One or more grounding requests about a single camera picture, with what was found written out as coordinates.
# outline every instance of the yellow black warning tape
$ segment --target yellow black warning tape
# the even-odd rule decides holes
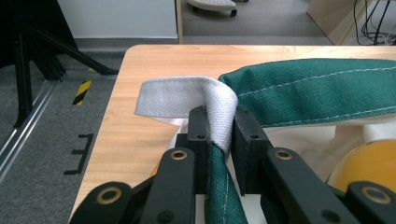
[[[82,105],[82,101],[84,100],[85,94],[87,93],[88,88],[91,86],[91,83],[91,80],[86,80],[81,83],[76,98],[73,101],[73,105]]]

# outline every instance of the green fabric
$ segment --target green fabric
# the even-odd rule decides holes
[[[205,198],[205,223],[248,223],[222,150],[213,145]]]
[[[243,67],[219,80],[263,127],[336,122],[396,112],[396,62],[306,59]]]

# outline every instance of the gray carpet floor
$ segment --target gray carpet floor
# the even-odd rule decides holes
[[[331,45],[332,43],[306,14],[308,0],[250,0],[236,2],[238,14],[192,11],[184,7],[185,44],[248,45]],[[119,69],[123,54],[136,44],[176,44],[176,40],[87,39],[77,40],[81,51],[109,67]],[[354,38],[348,43],[356,45]],[[68,56],[60,60],[66,70],[87,71]],[[31,63],[35,97],[44,78]],[[72,105],[82,78],[58,83],[46,110],[29,135],[18,157],[0,183],[0,223],[66,223],[69,219],[88,159],[80,175],[65,175],[78,167],[92,134],[91,152],[114,79],[94,79],[82,105]],[[17,119],[18,101],[15,69],[0,69],[0,144],[5,141]]]

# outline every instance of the wooden table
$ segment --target wooden table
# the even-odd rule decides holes
[[[73,211],[108,181],[136,186],[149,177],[177,127],[134,115],[139,89],[156,77],[217,78],[242,66],[302,58],[396,60],[396,47],[143,45],[130,48],[107,106]]]

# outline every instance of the yellow ball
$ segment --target yellow ball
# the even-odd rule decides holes
[[[355,181],[371,181],[396,192],[396,139],[358,147],[332,171],[328,184],[343,192]]]

